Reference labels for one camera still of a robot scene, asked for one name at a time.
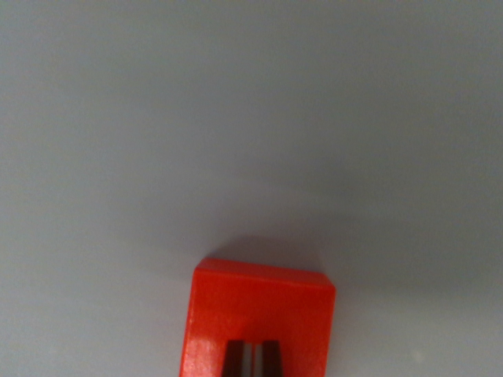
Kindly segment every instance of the red plastic object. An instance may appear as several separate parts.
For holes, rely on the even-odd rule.
[[[279,340],[284,377],[323,377],[335,298],[321,273],[204,259],[193,275],[180,377],[220,377],[230,339]]]

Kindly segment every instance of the red toy piece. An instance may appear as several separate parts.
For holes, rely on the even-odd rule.
[[[324,377],[335,298],[321,273],[204,259],[193,275],[180,377],[221,377],[234,340],[279,342],[283,377]]]

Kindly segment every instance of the red object top edge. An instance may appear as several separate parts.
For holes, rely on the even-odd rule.
[[[324,274],[301,269],[287,269],[270,265],[205,258],[197,266],[196,272],[203,272],[205,270],[212,273],[242,275],[243,277],[254,277],[264,280],[288,281],[289,284],[313,284],[335,289]]]

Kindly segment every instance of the red block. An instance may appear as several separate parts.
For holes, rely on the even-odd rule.
[[[321,273],[204,259],[193,275],[180,377],[220,377],[230,339],[278,340],[284,377],[323,377],[335,298]]]

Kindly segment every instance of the red plastic piece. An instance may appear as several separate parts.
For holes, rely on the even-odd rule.
[[[284,377],[323,377],[335,298],[321,273],[204,259],[193,275],[180,377],[220,377],[230,339],[279,340]]]

